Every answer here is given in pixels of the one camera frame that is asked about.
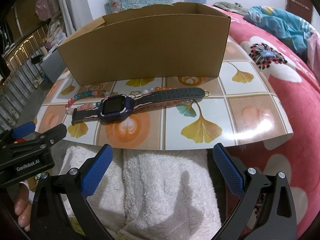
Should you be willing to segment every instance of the kids smartwatch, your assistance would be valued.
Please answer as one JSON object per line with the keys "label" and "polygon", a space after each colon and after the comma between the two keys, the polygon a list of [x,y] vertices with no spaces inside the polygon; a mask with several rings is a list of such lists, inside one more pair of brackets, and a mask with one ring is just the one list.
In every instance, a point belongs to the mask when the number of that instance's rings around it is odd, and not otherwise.
{"label": "kids smartwatch", "polygon": [[88,119],[100,118],[106,121],[116,121],[126,119],[133,111],[141,107],[156,103],[203,98],[205,92],[201,88],[181,88],[171,90],[161,90],[135,98],[127,95],[115,95],[101,100],[99,106],[77,111],[75,108],[72,114],[72,124]]}

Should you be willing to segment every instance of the finger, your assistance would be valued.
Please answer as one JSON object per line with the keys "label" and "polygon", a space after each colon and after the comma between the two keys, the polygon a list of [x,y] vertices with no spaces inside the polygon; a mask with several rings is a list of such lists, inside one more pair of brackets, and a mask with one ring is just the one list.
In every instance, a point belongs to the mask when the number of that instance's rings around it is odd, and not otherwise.
{"label": "finger", "polygon": [[30,231],[30,223],[24,228],[27,232]]}
{"label": "finger", "polygon": [[20,227],[26,227],[30,223],[31,216],[31,203],[29,202],[26,209],[22,212],[22,214],[18,217],[18,224]]}
{"label": "finger", "polygon": [[26,185],[20,183],[19,192],[14,201],[14,212],[17,216],[21,215],[29,202],[29,190]]}

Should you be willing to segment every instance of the watch strap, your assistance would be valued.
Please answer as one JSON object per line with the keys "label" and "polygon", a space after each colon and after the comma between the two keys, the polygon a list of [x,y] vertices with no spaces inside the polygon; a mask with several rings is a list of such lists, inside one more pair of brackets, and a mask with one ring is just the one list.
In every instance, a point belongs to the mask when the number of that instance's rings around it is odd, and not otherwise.
{"label": "watch strap", "polygon": [[179,88],[170,90],[161,90],[134,98],[135,105],[133,110],[137,110],[140,107],[147,105],[162,103],[173,100],[186,100],[203,98],[205,92],[201,88]]}
{"label": "watch strap", "polygon": [[85,109],[78,111],[76,108],[72,113],[72,121],[71,124],[74,125],[77,122],[84,121],[86,119],[98,118],[98,107]]}

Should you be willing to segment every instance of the fluffy white fabric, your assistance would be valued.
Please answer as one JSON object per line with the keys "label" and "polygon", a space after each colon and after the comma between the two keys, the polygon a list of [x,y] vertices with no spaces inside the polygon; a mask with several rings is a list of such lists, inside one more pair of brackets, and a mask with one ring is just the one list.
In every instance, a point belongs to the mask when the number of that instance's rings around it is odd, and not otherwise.
{"label": "fluffy white fabric", "polygon": [[211,239],[221,227],[206,150],[124,149],[126,226],[130,238]]}
{"label": "fluffy white fabric", "polygon": [[[71,168],[79,168],[86,159],[94,157],[101,149],[99,146],[70,143],[60,174],[67,173]],[[92,210],[101,223],[112,231],[124,227],[124,184],[122,180],[123,150],[113,149],[113,160],[104,174],[95,193],[87,198]],[[74,216],[66,195],[62,195],[66,211]]]}

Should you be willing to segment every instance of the watch face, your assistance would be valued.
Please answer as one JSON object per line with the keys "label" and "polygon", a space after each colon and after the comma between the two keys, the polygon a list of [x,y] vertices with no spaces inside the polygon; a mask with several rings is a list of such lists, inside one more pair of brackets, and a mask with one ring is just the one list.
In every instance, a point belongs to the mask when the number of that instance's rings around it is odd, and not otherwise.
{"label": "watch face", "polygon": [[104,100],[101,111],[102,114],[121,112],[124,109],[124,99],[124,96],[118,96]]}

